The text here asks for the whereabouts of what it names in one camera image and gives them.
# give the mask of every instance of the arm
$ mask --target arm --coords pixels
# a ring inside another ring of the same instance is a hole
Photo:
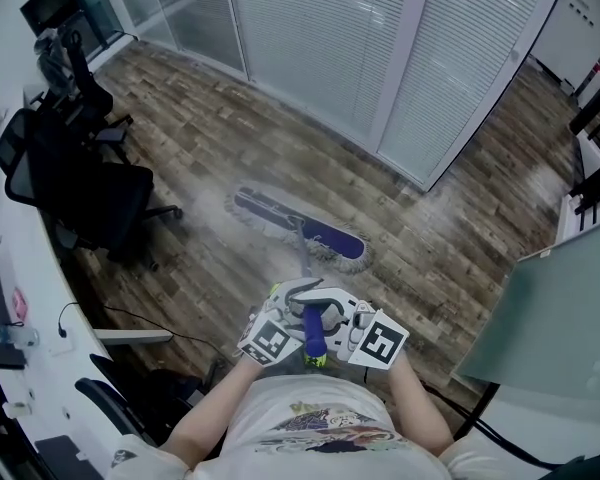
[[[402,351],[389,370],[389,385],[402,434],[436,457],[453,443],[447,422],[422,387]]]
[[[238,364],[187,415],[160,447],[193,470],[218,444],[238,405],[262,366],[243,356]]]

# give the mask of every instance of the mop handle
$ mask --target mop handle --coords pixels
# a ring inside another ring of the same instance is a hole
[[[298,234],[298,251],[300,253],[300,267],[303,277],[312,277],[311,266],[309,263],[309,251],[304,241],[302,232],[302,220],[291,216],[290,222],[295,224]],[[305,354],[310,360],[324,364],[327,354],[327,342],[324,339],[324,329],[322,328],[322,312],[329,307],[329,304],[307,304],[304,307],[302,319],[304,322]]]

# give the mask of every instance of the hand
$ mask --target hand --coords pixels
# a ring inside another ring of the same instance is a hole
[[[315,288],[291,300],[323,311],[319,330],[327,348],[336,351],[341,361],[387,370],[409,336],[382,309],[376,311],[340,288]]]
[[[260,311],[251,315],[238,348],[264,367],[279,363],[300,348],[301,336],[291,336],[286,329],[293,318],[290,298],[321,282],[322,279],[309,277],[274,285]]]

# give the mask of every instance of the chair armrest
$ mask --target chair armrest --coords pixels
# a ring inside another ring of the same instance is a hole
[[[94,139],[99,144],[122,144],[127,136],[127,130],[123,128],[105,128],[101,130]]]

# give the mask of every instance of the white blind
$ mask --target white blind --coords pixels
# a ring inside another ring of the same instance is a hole
[[[507,60],[537,0],[427,0],[380,154],[424,182]]]
[[[234,0],[252,78],[366,140],[404,0]]]
[[[229,0],[160,0],[178,47],[242,71]]]

